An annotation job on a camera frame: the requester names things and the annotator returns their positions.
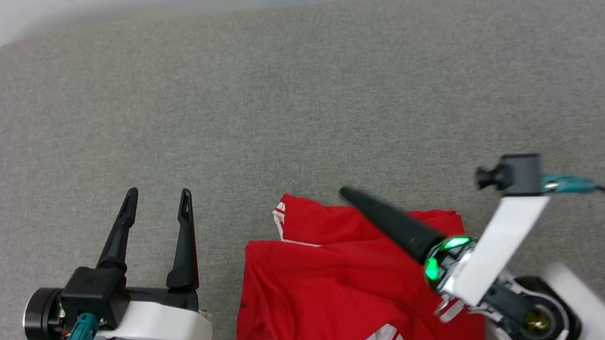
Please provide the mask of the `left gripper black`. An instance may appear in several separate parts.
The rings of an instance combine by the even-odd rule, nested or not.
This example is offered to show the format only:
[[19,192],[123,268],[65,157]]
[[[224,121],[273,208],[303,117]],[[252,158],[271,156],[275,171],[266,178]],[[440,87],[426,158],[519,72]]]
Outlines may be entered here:
[[[112,225],[106,244],[97,261],[98,269],[119,269],[125,273],[129,232],[134,226],[138,206],[138,188],[130,188]],[[177,215],[179,232],[172,271],[167,275],[167,289],[128,287],[130,300],[200,311],[197,292],[199,268],[196,248],[192,193],[183,188]]]

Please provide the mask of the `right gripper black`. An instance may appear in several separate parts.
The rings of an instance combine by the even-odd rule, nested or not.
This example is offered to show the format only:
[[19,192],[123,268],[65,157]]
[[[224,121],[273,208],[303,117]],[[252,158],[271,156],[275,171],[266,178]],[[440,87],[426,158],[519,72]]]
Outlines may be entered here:
[[440,305],[434,311],[438,319],[456,317],[464,309],[473,314],[487,312],[487,307],[471,305],[453,293],[456,270],[464,265],[477,245],[473,237],[447,238],[446,234],[428,227],[401,209],[353,187],[340,187],[339,193],[343,200],[422,265],[427,285],[440,298]]

